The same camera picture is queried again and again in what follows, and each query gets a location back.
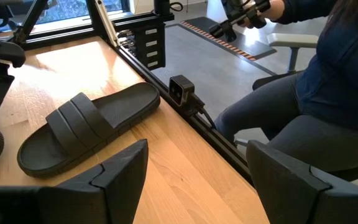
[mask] gray floor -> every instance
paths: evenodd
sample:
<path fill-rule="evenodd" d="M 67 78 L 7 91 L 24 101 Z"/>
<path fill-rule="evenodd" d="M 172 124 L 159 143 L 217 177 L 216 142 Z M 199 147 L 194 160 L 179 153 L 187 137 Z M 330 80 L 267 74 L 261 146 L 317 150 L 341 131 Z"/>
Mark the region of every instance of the gray floor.
<path fill-rule="evenodd" d="M 188 13 L 186 13 L 186 8 L 182 12 L 174 12 L 175 21 L 170 21 L 167 25 L 206 16 L 206 7 L 206 3 L 203 2 L 189 5 Z M 253 37 L 267 44 L 266 35 L 272 32 L 319 35 L 325 22 L 325 18 L 290 25 L 269 22 L 259 30 L 241 27 L 235 27 L 235 30 L 242 32 L 247 38 Z M 184 75 L 190 79 L 195 84 L 196 94 L 206 103 L 206 109 L 213 119 L 226 107 L 249 94 L 256 79 L 269 76 L 212 43 L 189 32 L 183 32 L 181 27 L 174 26 L 168 29 L 166 33 L 167 66 L 153 72 L 167 85 L 169 78 L 174 75 Z M 256 62 L 277 74 L 285 73 L 290 50 L 284 47 L 276 49 L 277 53 Z M 305 69 L 315 53 L 314 49 L 301 49 L 296 69 Z M 241 131 L 237 137 L 268 142 L 260 129 Z"/>

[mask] black metal frame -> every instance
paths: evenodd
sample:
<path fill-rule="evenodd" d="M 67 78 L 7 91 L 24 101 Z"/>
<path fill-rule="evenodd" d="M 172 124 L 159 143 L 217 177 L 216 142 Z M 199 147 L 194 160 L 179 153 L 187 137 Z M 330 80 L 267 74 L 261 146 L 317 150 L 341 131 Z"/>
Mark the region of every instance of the black metal frame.
<path fill-rule="evenodd" d="M 96 7 L 88 4 L 88 10 L 93 23 L 91 25 L 71 27 L 61 30 L 53 30 L 38 34 L 30 34 L 27 40 L 21 43 L 25 50 L 37 49 L 55 44 L 62 44 L 73 40 L 84 39 L 92 36 L 101 36 L 116 53 L 122 57 L 145 81 L 158 88 L 161 97 L 193 127 L 197 133 L 202 136 L 246 181 L 252 185 L 250 172 L 247 167 L 245 157 L 199 114 L 188 116 L 186 111 L 179 107 L 169 96 L 168 87 L 161 82 L 147 67 L 140 63 L 132 54 L 123 47 L 114 47 L 108 41 L 106 30 L 100 22 L 101 18 Z M 116 31 L 134 29 L 151 24 L 158 24 L 174 19 L 173 14 L 167 16 L 158 16 L 153 13 L 145 13 L 133 16 L 127 16 L 112 20 Z"/>

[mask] jeans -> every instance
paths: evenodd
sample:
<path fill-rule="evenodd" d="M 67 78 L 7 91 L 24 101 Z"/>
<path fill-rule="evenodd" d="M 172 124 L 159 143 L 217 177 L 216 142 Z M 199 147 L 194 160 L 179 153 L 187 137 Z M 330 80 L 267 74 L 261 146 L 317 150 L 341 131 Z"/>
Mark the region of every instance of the jeans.
<path fill-rule="evenodd" d="M 216 129 L 229 141 L 243 129 L 262 128 L 269 146 L 326 172 L 358 167 L 358 131 L 301 114 L 298 75 L 270 82 L 224 110 Z"/>

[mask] wooden table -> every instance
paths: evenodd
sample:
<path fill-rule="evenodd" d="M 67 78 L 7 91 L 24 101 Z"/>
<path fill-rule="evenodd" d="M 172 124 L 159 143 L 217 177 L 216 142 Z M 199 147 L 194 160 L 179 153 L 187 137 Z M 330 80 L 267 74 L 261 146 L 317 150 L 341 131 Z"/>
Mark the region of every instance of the wooden table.
<path fill-rule="evenodd" d="M 149 165 L 134 223 L 268 223 L 256 191 L 164 100 L 74 169 L 45 180 L 25 175 L 17 150 L 49 113 L 80 91 L 93 100 L 143 80 L 98 37 L 27 52 L 25 65 L 10 74 L 16 79 L 0 108 L 0 185 L 57 185 L 147 138 Z"/>

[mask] wall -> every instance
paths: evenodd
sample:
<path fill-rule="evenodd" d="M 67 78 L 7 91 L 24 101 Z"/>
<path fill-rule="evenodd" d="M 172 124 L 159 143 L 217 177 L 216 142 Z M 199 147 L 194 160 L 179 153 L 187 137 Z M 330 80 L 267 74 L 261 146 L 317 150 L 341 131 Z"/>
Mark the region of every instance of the wall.
<path fill-rule="evenodd" d="M 172 2 L 180 2 L 186 6 L 186 0 L 170 0 Z M 154 0 L 129 0 L 131 11 L 135 14 L 150 12 L 154 9 Z M 188 0 L 189 4 L 203 2 L 203 0 Z"/>

